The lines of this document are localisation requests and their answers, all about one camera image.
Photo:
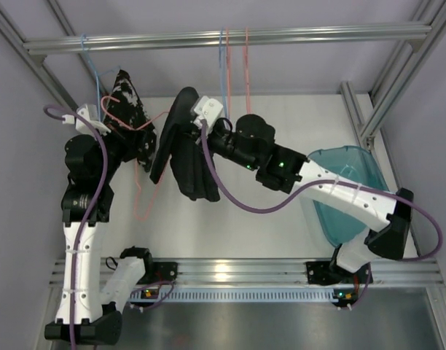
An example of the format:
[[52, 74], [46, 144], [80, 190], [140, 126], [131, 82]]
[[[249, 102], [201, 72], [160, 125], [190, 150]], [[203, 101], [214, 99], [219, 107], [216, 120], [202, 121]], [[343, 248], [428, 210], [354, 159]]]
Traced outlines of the black trousers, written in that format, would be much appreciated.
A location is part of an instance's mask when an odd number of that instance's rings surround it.
[[181, 89], [175, 98], [163, 126], [159, 146], [149, 178], [157, 184], [169, 164], [180, 192], [192, 201], [220, 200], [219, 189], [206, 163], [203, 150], [196, 143], [199, 129], [191, 113], [199, 95], [193, 87]]

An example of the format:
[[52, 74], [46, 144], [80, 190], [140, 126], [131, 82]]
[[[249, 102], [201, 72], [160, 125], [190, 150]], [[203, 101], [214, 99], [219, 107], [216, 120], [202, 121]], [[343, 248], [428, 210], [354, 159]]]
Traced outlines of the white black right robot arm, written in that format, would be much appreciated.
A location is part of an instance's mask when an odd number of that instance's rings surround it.
[[211, 164], [212, 154], [255, 171], [256, 180], [263, 187], [288, 194], [286, 200], [272, 208], [255, 209], [239, 203], [241, 209], [269, 214], [302, 195], [364, 224], [360, 233], [334, 249], [331, 260], [321, 269], [327, 279], [334, 283], [344, 281], [378, 258], [403, 258], [411, 221], [411, 191], [383, 192], [329, 171], [304, 154], [276, 144], [274, 127], [255, 114], [240, 117], [233, 131], [225, 128], [223, 117], [197, 116], [194, 124], [201, 132], [209, 171], [233, 203], [237, 200]]

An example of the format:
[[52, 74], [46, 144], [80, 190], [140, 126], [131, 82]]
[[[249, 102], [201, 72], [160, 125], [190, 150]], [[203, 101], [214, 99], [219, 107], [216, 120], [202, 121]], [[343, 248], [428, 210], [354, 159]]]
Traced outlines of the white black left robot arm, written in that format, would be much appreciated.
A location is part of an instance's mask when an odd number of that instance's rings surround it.
[[132, 154], [113, 133], [81, 134], [65, 145], [68, 187], [61, 201], [66, 261], [63, 291], [55, 318], [44, 327], [51, 341], [111, 346], [122, 331], [122, 312], [140, 282], [153, 277], [152, 254], [132, 246], [120, 254], [101, 285], [101, 250], [114, 192], [110, 181]]

